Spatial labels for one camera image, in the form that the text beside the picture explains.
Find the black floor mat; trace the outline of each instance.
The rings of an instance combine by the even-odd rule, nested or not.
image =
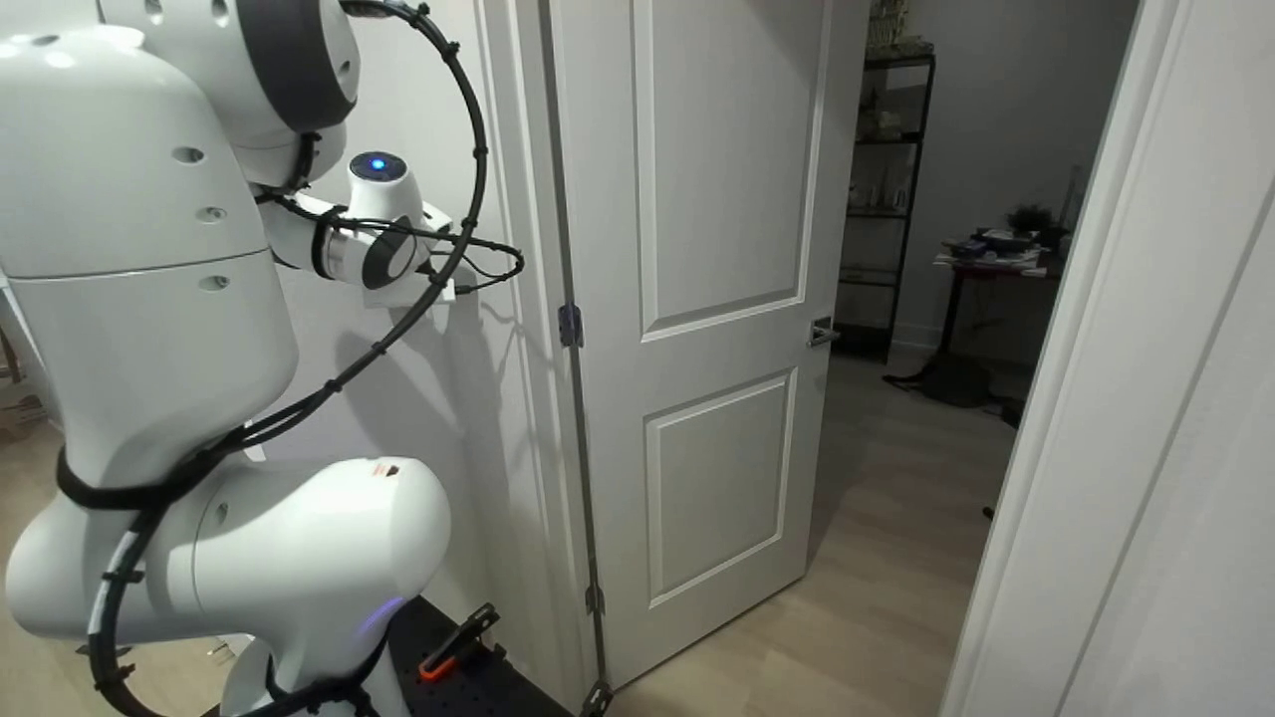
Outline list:
[[[394,621],[390,653],[398,665],[398,685],[406,709],[414,717],[458,713],[458,717],[570,717],[558,701],[550,701],[538,685],[514,673],[510,661],[490,657],[474,669],[462,669],[438,685],[422,685],[414,665],[446,641],[454,621],[446,621],[434,605],[410,601]]]

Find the wooden floor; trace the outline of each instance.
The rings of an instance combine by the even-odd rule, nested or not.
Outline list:
[[[1012,430],[833,362],[813,570],[697,649],[626,689],[618,717],[928,717],[940,705],[980,506]],[[0,410],[0,570],[52,494],[60,438],[32,410]],[[163,713],[199,713],[227,677],[215,641],[139,649],[135,689]],[[76,645],[28,637],[0,609],[0,717],[112,713]]]
[[[1012,430],[833,362],[809,578],[673,657],[618,717],[932,717]]]

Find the door panel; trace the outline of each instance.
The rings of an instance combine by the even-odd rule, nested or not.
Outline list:
[[[614,685],[805,570],[865,16],[550,4]]]

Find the white robot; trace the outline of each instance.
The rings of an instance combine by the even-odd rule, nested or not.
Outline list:
[[[410,458],[287,474],[239,454],[394,339],[311,402],[251,422],[295,370],[275,263],[386,291],[438,231],[383,151],[351,163],[351,207],[299,195],[343,155],[351,16],[410,20],[454,64],[406,4],[0,12],[0,271],[68,434],[60,494],[20,534],[4,598],[32,633],[88,637],[120,713],[143,705],[104,649],[203,633],[255,633],[219,713],[406,713],[383,633],[442,562],[438,478]],[[371,705],[339,701],[351,681]]]

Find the black cable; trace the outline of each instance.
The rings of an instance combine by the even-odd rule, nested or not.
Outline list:
[[[442,28],[430,20],[430,8],[418,4],[418,8],[406,8],[406,4],[379,4],[379,0],[359,0],[363,12],[379,12],[379,16],[398,16],[402,24],[410,24],[414,32],[422,32],[434,52],[442,56],[442,64],[450,68],[450,80],[458,84],[462,92],[462,104],[466,104],[466,116],[470,116],[470,131],[474,131],[474,187],[470,187],[470,207],[466,207],[466,219],[462,219],[462,231],[458,235],[446,235],[450,239],[450,255],[438,271],[438,279],[422,291],[422,299],[363,355],[355,359],[347,370],[339,370],[331,382],[323,382],[319,390],[311,390],[307,398],[251,422],[251,426],[239,426],[231,434],[223,434],[219,442],[211,446],[199,446],[191,450],[175,470],[167,470],[163,486],[175,486],[167,494],[163,506],[147,506],[131,518],[131,526],[124,530],[112,562],[108,562],[108,574],[100,578],[100,590],[96,590],[96,601],[92,601],[92,617],[88,617],[88,665],[92,665],[92,677],[96,677],[96,689],[124,713],[124,717],[155,717],[131,689],[128,689],[128,673],[131,669],[120,669],[116,661],[116,629],[120,629],[120,609],[124,609],[124,598],[128,598],[128,586],[135,586],[143,574],[139,574],[139,562],[167,514],[171,502],[179,502],[187,490],[195,490],[227,454],[243,450],[243,446],[255,446],[255,442],[267,442],[267,438],[279,438],[287,430],[295,430],[303,418],[311,418],[331,394],[339,394],[351,378],[359,378],[375,359],[383,359],[442,295],[446,279],[462,267],[466,259],[466,247],[478,231],[478,211],[482,211],[482,199],[486,199],[486,120],[482,120],[482,104],[478,104],[478,92],[466,76],[466,68],[458,64],[458,44],[450,44],[442,36]],[[295,167],[291,167],[291,179],[287,179],[287,191],[295,191],[315,159],[315,143],[319,135],[299,135],[299,155],[295,155]],[[327,689],[331,685],[315,685],[315,689],[299,689],[291,693],[295,701],[327,701]]]

